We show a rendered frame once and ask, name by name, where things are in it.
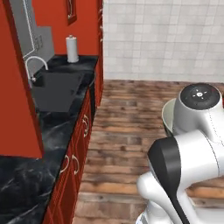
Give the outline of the red base cabinet door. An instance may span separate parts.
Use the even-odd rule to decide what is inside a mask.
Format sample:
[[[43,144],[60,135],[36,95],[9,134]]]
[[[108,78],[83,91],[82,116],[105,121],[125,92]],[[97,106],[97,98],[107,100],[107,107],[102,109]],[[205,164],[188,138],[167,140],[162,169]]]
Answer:
[[[86,151],[86,137],[84,137],[84,127],[83,127],[83,116],[85,115],[85,112],[82,112],[80,114],[79,118],[79,126],[77,127],[77,135],[76,135],[76,143],[75,143],[75,149],[77,152],[77,157],[80,162],[80,166],[83,165],[84,157],[85,157],[85,151]]]
[[[74,162],[72,160],[72,155],[74,154],[77,157],[77,152],[75,151],[72,142],[69,143],[68,152],[69,152],[70,163],[69,163],[69,172],[68,172],[68,176],[66,180],[65,193],[66,193],[66,201],[67,201],[67,204],[66,204],[67,211],[70,214],[73,214],[75,203],[77,200],[77,194],[78,194],[79,186],[80,186],[80,171],[76,176],[74,176]]]
[[[86,92],[86,108],[85,115],[89,118],[89,128],[87,133],[87,138],[90,138],[90,132],[92,127],[92,109],[91,109],[91,97],[89,91]]]
[[[73,214],[67,211],[67,194],[65,193],[68,172],[69,166],[60,174],[42,224],[72,224]]]

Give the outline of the pale green bowl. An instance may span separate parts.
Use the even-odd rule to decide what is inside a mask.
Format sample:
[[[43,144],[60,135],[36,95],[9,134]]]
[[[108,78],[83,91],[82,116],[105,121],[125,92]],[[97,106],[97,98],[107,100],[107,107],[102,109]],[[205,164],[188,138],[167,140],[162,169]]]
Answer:
[[[164,125],[164,131],[168,137],[173,136],[172,125],[175,102],[176,99],[171,99],[162,108],[162,121]]]

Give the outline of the dark grey sink basin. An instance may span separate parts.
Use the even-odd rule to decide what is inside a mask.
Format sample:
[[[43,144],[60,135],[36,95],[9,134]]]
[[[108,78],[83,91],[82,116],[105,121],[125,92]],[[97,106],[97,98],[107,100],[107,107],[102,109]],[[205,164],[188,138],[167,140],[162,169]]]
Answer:
[[[83,78],[83,73],[39,73],[31,88],[36,107],[42,112],[68,112]]]

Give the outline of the white curved sink tap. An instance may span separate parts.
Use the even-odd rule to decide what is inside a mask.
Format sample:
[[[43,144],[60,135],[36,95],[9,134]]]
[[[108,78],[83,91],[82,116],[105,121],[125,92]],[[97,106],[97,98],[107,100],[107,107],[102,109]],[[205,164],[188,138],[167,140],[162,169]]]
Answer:
[[[48,70],[48,65],[47,65],[46,61],[44,59],[40,58],[39,56],[31,56],[25,61],[25,70],[26,70],[26,74],[27,74],[27,78],[28,78],[29,87],[30,88],[33,88],[33,87],[42,88],[45,85],[43,72],[38,71],[37,75],[30,75],[29,68],[28,68],[28,63],[30,60],[40,60],[44,64],[45,70]]]

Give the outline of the red open cabinet door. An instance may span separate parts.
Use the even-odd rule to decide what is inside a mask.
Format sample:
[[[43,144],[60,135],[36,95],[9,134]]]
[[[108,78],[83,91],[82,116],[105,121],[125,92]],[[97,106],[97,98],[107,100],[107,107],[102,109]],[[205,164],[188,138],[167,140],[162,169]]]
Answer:
[[[44,147],[9,0],[0,0],[0,155],[42,158]]]

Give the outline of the red framed cabinet door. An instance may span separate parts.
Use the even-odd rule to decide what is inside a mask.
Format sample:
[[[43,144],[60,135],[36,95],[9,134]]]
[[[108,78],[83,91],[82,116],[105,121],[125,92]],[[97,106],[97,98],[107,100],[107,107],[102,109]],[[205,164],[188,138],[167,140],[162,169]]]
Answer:
[[[77,19],[76,0],[66,0],[67,23],[70,25]]]

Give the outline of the white paper towel roll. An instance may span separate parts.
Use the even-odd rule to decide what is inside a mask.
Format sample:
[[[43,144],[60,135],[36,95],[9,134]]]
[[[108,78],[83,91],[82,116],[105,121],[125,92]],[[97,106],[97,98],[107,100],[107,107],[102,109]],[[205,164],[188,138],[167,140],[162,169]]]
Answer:
[[[66,37],[66,53],[67,61],[69,63],[75,63],[79,61],[77,38],[73,35]]]

